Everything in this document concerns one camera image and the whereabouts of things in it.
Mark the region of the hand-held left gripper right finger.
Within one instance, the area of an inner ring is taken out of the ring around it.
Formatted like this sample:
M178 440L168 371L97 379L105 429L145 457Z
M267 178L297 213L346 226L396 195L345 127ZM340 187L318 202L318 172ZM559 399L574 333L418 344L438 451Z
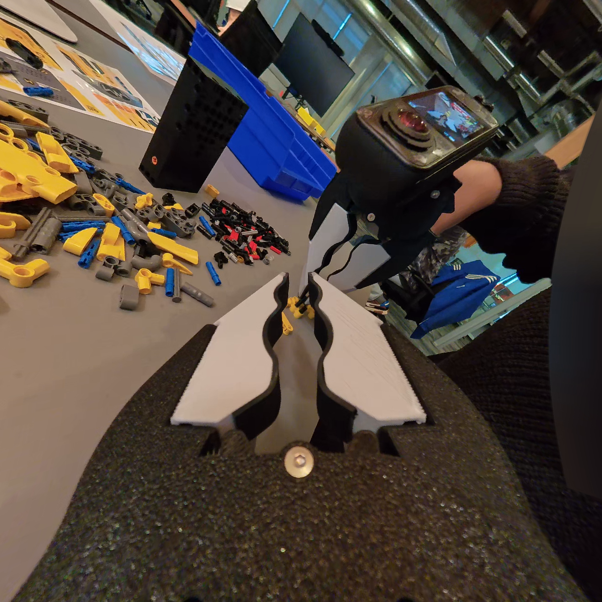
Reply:
M362 432L395 453L387 428L427 424L427 410L395 350L395 332L315 272L308 275L314 310L318 423L311 444L342 453Z

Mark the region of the person's right forearm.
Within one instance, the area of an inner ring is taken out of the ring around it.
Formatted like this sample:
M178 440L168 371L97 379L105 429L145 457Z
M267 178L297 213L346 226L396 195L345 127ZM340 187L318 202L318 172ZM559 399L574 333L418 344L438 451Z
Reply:
M494 203L461 226L480 248L505 255L503 265L523 283L551 278L559 231L573 176L547 156L486 159L501 177Z

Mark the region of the blue jacket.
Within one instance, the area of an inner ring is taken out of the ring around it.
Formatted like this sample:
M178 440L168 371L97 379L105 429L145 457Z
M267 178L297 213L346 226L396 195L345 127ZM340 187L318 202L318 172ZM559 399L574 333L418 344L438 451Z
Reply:
M435 293L410 339L422 339L432 330L469 319L499 281L500 277L479 260L443 266L432 282L434 287L442 288Z

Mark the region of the black monitor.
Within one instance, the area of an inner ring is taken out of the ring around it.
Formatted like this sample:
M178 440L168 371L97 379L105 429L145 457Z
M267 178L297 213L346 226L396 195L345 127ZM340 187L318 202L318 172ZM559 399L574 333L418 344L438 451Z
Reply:
M295 96L323 117L355 76L312 22L299 14L282 44L275 66Z

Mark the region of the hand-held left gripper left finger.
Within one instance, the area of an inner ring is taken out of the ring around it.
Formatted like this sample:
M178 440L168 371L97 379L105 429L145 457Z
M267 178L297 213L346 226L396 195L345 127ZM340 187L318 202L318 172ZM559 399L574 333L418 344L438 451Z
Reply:
M170 425L238 430L252 441L275 422L281 386L274 347L289 282L288 273L278 273L210 326Z

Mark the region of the pile of black red pins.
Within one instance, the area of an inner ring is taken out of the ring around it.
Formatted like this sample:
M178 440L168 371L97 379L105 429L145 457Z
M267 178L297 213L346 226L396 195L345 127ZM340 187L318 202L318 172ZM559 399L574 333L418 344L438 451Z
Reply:
M216 241L230 262L269 265L276 255L291 255L289 242L255 211L220 199L201 207L197 230Z

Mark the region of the pile of yellow grey pieces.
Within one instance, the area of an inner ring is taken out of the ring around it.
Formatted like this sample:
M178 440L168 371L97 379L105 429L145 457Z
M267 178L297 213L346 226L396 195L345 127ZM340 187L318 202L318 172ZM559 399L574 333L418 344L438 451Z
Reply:
M98 166L102 149L48 123L31 104L1 100L1 282L32 287L62 248L100 281L175 303L197 254L195 225L170 193L144 193Z

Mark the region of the black perforated box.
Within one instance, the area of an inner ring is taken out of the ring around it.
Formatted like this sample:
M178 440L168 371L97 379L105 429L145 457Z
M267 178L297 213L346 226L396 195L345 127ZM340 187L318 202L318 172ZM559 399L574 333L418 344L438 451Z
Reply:
M188 57L140 172L156 189L198 193L247 110L233 88Z

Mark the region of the yellow box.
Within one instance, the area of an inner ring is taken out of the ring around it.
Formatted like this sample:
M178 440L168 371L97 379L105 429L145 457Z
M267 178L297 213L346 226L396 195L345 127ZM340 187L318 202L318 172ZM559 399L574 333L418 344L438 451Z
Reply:
M326 130L312 117L312 115L310 115L309 111L305 107L298 108L297 115L309 129L315 131L320 136L325 135Z

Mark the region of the grey cylinder pin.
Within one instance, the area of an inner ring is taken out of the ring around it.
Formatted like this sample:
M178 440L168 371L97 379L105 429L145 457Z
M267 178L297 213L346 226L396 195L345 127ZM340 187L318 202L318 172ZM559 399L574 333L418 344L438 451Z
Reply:
M207 307L212 307L214 305L214 299L210 295L188 282L182 283L180 285L180 290Z

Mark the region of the silver ventilation duct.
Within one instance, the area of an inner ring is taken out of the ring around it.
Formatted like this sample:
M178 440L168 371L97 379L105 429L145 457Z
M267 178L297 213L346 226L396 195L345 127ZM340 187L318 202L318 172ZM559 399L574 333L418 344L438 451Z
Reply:
M543 154L601 103L601 1L348 1L416 86L481 96L489 156Z

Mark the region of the yellow printed instruction sheet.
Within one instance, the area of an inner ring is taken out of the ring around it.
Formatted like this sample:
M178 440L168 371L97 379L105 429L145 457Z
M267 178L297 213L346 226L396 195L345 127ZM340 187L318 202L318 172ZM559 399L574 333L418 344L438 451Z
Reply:
M5 14L1 15L1 90L153 133L160 115L115 67ZM53 98L24 94L23 87L54 89Z

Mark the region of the person's right hand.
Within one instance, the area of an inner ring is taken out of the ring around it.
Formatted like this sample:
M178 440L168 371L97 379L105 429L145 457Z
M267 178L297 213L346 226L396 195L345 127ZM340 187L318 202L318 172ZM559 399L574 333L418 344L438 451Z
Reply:
M455 192L453 216L457 223L489 207L501 193L500 172L490 162L471 160L455 170L453 175L461 183Z

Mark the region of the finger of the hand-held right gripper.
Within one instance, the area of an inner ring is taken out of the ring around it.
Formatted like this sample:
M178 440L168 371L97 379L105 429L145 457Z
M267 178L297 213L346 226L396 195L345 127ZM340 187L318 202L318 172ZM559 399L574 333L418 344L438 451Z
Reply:
M393 277L392 273L382 271L390 260L391 256L380 240L362 237L353 246L344 266L326 280L337 289L362 289Z
M305 294L308 275L320 272L329 265L333 254L353 235L353 215L335 202L321 217L314 234L310 235L304 270L300 277L299 293Z

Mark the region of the white rounded board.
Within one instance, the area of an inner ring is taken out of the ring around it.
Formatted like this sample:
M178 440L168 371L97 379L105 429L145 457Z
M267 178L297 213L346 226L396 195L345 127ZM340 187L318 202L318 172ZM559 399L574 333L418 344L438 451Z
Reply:
M68 43L78 42L74 32L46 1L1 1L1 8Z

